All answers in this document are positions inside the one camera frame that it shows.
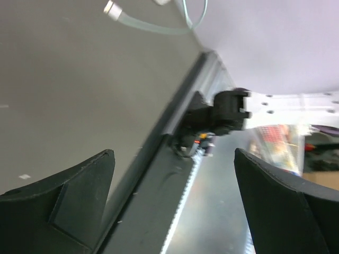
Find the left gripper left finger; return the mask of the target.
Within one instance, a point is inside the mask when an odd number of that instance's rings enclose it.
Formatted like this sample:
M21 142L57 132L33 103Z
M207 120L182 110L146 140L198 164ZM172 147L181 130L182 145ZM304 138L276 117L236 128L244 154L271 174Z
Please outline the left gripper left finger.
M1 195L1 253L93 253L115 166L104 150Z

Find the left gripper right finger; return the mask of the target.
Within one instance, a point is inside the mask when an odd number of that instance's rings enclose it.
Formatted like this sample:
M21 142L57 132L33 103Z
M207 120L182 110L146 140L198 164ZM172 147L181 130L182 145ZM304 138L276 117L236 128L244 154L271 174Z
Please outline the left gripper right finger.
M338 253L338 191L244 149L234 167L256 253Z

